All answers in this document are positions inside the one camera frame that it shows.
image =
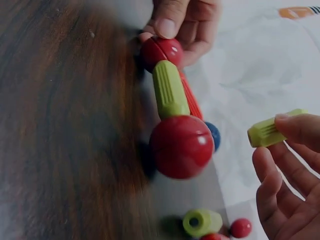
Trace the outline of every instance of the orange label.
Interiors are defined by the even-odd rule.
[[[318,7],[316,7],[316,11],[315,11],[315,10],[312,10],[312,8],[310,7],[295,6],[295,7],[281,8],[279,10],[279,14],[282,18],[286,18],[286,19],[301,19],[301,18],[315,15],[317,10],[318,10]]]

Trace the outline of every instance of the plastic toy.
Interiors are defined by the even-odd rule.
[[[206,124],[191,115],[161,121],[153,129],[149,145],[158,171],[173,179],[198,175],[210,161],[215,147]]]
[[[160,61],[155,66],[152,77],[160,119],[190,115],[188,101],[177,67],[167,60]]]
[[[203,114],[200,110],[200,107],[198,105],[197,99],[194,96],[189,83],[187,81],[187,78],[185,76],[185,74],[182,71],[179,71],[180,73],[180,78],[181,78],[181,82],[184,88],[184,93],[186,95],[186,99],[188,101],[188,105],[189,105],[189,109],[190,109],[190,114],[192,116],[195,116],[201,120],[204,120]]]
[[[219,233],[210,233],[201,237],[200,240],[230,240],[230,238]]]
[[[308,111],[306,110],[298,108],[288,112],[287,114],[290,116],[296,116],[306,114],[307,112]],[[286,140],[286,137],[276,129],[274,117],[254,124],[247,131],[247,134],[253,148],[269,147]]]
[[[162,60],[168,60],[179,66],[184,50],[176,39],[163,39],[153,36],[146,40],[140,50],[145,69],[152,73],[154,67]]]
[[[219,232],[223,226],[219,213],[207,209],[194,209],[188,211],[182,221],[187,234],[194,238],[201,238],[208,234]]]
[[[232,223],[230,233],[234,238],[242,239],[249,236],[252,231],[252,224],[246,218],[239,218]]]
[[[210,129],[213,140],[214,140],[214,147],[215,147],[215,152],[218,151],[219,147],[220,147],[220,142],[221,142],[221,135],[220,132],[218,130],[218,128],[213,125],[210,122],[204,122],[206,124],[206,126]]]
[[[142,43],[140,56],[152,72],[161,119],[149,141],[155,165],[167,177],[192,178],[210,161],[215,143],[186,76],[179,73],[183,48],[175,39],[152,37]]]

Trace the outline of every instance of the red ball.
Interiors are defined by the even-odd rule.
[[[152,72],[158,62],[168,60],[179,67],[184,50],[176,39],[163,39],[153,36],[146,40],[140,50],[144,68]]]
[[[230,238],[219,233],[211,233],[200,238],[200,240],[229,240]]]
[[[215,149],[209,128],[191,115],[161,121],[153,130],[149,144],[158,171],[173,179],[198,175]]]
[[[230,233],[237,239],[246,238],[252,231],[252,224],[246,218],[239,218],[230,227]]]

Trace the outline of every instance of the wood grain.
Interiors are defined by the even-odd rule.
[[[150,118],[122,7],[0,2],[0,239],[186,239],[164,226],[208,189],[149,178],[137,140]]]

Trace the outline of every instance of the blue ball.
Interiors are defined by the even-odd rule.
[[[215,147],[215,152],[218,150],[218,148],[220,147],[220,142],[221,142],[221,136],[220,136],[220,132],[218,130],[218,128],[213,125],[210,122],[205,121],[204,122],[205,125],[210,129],[210,132],[212,134],[213,137],[213,141],[214,141],[214,147]]]

